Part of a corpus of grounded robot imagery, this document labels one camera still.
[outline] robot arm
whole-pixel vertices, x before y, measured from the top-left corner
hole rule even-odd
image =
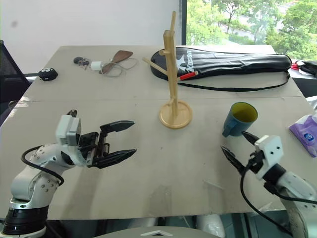
[[[282,142],[279,136],[265,135],[258,138],[243,132],[256,151],[251,154],[247,167],[256,174],[257,179],[265,180],[264,187],[281,198],[289,215],[291,230],[295,238],[317,238],[317,190],[293,172],[287,172],[279,161],[283,156]],[[245,173],[243,166],[226,147],[222,146],[226,158]]]
[[[44,235],[49,205],[64,182],[61,175],[65,170],[74,166],[102,169],[118,164],[136,152],[132,149],[109,153],[109,144],[105,143],[108,133],[125,130],[134,122],[116,121],[102,125],[100,135],[97,132],[81,135],[80,119],[76,115],[76,110],[62,115],[56,129],[57,143],[23,153],[21,159],[27,167],[11,184],[13,198],[0,238],[39,238]],[[25,155],[32,151],[29,159],[25,159]]]

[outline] cable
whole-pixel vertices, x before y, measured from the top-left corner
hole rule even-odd
[[[240,191],[241,194],[244,198],[244,200],[246,201],[246,203],[256,212],[258,213],[260,216],[264,217],[265,219],[267,219],[268,221],[272,222],[273,224],[275,224],[277,227],[279,227],[282,231],[284,231],[285,233],[289,234],[290,236],[293,236],[292,233],[287,230],[285,227],[281,226],[279,223],[277,223],[275,220],[273,220],[272,218],[268,217],[267,215],[265,215],[264,213],[260,212],[255,206],[253,206],[253,204],[248,200],[248,198],[246,197],[245,193],[244,193],[244,189],[243,189],[243,182],[244,182],[244,177],[247,173],[247,171],[250,169],[252,163],[248,163],[247,166],[245,167],[244,171],[241,174],[241,179],[240,179]]]
[[[134,63],[132,64],[132,66],[130,67],[123,67],[122,65],[120,65],[119,63],[114,63],[114,62],[109,62],[109,63],[105,63],[101,66],[101,74],[106,76],[106,77],[119,77],[123,72],[125,72],[124,70],[128,70],[128,69],[131,69],[133,68],[134,66],[136,66],[138,64],[138,60],[136,58],[128,58],[128,59],[125,59],[125,60],[122,60],[121,62],[127,62],[127,61],[134,61]],[[104,66],[107,66],[109,64],[113,64],[114,66],[113,67],[116,67],[117,69],[120,69],[120,73],[118,75],[108,75],[108,73],[104,73],[103,72],[103,67]]]
[[[284,200],[296,201],[296,202],[306,202],[306,203],[311,203],[311,204],[316,204],[317,205],[317,201],[312,201],[312,200],[307,200],[307,199],[302,199],[302,198],[296,198],[296,197],[284,196],[284,195],[280,194],[278,191],[276,191],[274,194],[276,196],[278,196],[279,198],[282,198]]]
[[[41,147],[41,145],[40,145],[40,146],[37,146],[37,147],[34,147],[34,148],[31,148],[31,149],[28,149],[27,151],[24,151],[23,154],[21,155],[21,160],[22,160],[22,162],[25,163],[25,164],[27,164],[27,165],[29,165],[29,166],[31,166],[31,167],[34,167],[34,168],[36,168],[36,169],[38,169],[38,170],[41,170],[41,171],[46,172],[46,173],[48,173],[48,174],[50,174],[50,175],[53,175],[54,177],[56,177],[57,179],[60,180],[59,186],[61,186],[61,185],[64,183],[64,179],[63,179],[62,176],[60,176],[59,174],[55,173],[55,172],[52,171],[52,170],[49,170],[49,169],[47,169],[47,168],[43,168],[43,167],[41,167],[41,166],[38,166],[38,165],[33,164],[32,162],[26,160],[25,156],[26,156],[28,153],[30,153],[30,152],[33,151],[33,150],[37,150],[37,149],[39,149],[40,147]]]

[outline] window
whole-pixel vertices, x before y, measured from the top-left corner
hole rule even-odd
[[[316,0],[187,0],[187,45],[272,45],[317,60]]]

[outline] black chair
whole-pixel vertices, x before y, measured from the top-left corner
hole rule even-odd
[[[0,126],[10,113],[8,104],[20,100],[29,86],[30,82],[0,40]]]

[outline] blue mug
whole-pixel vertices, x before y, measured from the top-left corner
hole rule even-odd
[[[226,121],[223,125],[222,135],[239,136],[246,131],[258,118],[257,110],[248,103],[235,103],[231,106]]]

